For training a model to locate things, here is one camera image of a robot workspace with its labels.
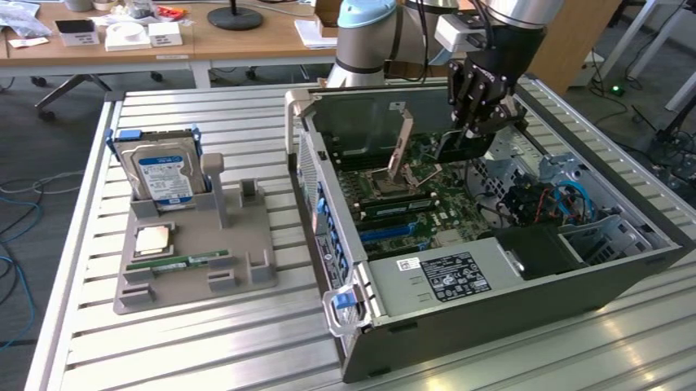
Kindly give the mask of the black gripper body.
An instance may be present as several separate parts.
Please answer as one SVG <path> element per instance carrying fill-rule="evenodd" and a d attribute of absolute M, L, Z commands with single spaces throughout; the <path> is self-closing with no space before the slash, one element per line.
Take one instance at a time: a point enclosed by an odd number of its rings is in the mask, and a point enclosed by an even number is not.
<path fill-rule="evenodd" d="M 547 36 L 547 28 L 532 29 L 491 18 L 451 19 L 451 60 L 471 60 L 490 76 L 486 99 L 514 94 Z"/>

